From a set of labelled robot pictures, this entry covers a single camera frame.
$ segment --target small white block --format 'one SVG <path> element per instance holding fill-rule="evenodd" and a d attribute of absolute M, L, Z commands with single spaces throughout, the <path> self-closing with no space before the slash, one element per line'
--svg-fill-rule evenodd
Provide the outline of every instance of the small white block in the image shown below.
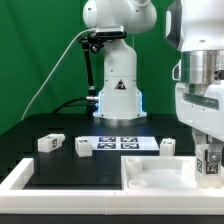
<path fill-rule="evenodd" d="M 160 156 L 173 156 L 175 153 L 176 140 L 164 138 L 160 144 Z"/>
<path fill-rule="evenodd" d="M 50 134 L 38 139 L 38 151 L 49 153 L 62 146 L 65 140 L 63 134 Z"/>
<path fill-rule="evenodd" d="M 75 138 L 75 149 L 79 157 L 92 156 L 92 143 L 87 137 Z"/>

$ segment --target black table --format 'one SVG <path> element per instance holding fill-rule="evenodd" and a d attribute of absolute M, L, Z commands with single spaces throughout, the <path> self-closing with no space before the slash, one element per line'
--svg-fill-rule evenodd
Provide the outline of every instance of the black table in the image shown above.
<path fill-rule="evenodd" d="M 38 153 L 37 139 L 50 133 L 63 133 L 66 140 L 50 154 Z M 158 151 L 94 151 L 79 158 L 74 141 L 78 136 L 154 136 L 176 139 L 176 155 L 194 155 L 191 128 L 175 115 L 151 115 L 146 123 L 132 127 L 95 124 L 83 114 L 37 114 L 26 118 L 0 136 L 0 182 L 23 159 L 34 158 L 35 174 L 26 189 L 121 189 L 122 155 L 158 155 Z M 105 215 L 0 215 L 0 223 L 208 223 L 212 216 L 105 216 Z M 215 216 L 215 223 L 224 217 Z"/>

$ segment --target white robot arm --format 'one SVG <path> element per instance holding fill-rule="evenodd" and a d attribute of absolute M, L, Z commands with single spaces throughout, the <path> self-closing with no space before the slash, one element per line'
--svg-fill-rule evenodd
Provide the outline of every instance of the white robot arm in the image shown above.
<path fill-rule="evenodd" d="M 105 35 L 121 27 L 127 33 L 142 33 L 153 28 L 156 10 L 151 0 L 89 0 L 83 10 L 89 28 Z M 142 111 L 141 92 L 136 87 L 137 56 L 124 40 L 104 43 L 104 88 L 99 93 L 96 122 L 108 125 L 131 125 L 146 118 Z"/>
<path fill-rule="evenodd" d="M 166 39 L 181 51 L 173 70 L 176 111 L 193 127 L 196 179 L 204 187 L 222 186 L 224 0 L 176 0 L 166 19 Z"/>

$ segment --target green screen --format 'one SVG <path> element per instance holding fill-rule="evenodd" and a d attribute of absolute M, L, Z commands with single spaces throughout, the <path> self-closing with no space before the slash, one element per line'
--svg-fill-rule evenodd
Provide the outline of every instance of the green screen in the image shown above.
<path fill-rule="evenodd" d="M 82 9 L 86 0 L 0 1 L 0 133 L 21 116 L 71 42 L 86 29 Z M 134 36 L 138 55 L 138 88 L 144 110 L 175 114 L 171 71 L 179 54 L 164 40 L 166 8 L 172 0 L 154 0 L 158 13 L 151 32 Z M 127 38 L 132 44 L 133 37 Z M 103 52 L 91 55 L 95 84 L 103 87 Z M 88 93 L 82 48 L 75 43 L 27 115 L 50 113 L 62 103 Z M 84 109 L 65 109 L 84 113 Z"/>

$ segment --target robot logo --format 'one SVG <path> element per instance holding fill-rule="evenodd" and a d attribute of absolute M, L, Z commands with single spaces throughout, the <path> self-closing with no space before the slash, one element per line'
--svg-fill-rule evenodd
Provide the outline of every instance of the robot logo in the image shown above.
<path fill-rule="evenodd" d="M 124 82 L 122 80 L 120 80 L 117 84 L 117 86 L 115 87 L 115 89 L 119 89 L 119 90 L 126 90 L 126 87 L 124 85 Z"/>

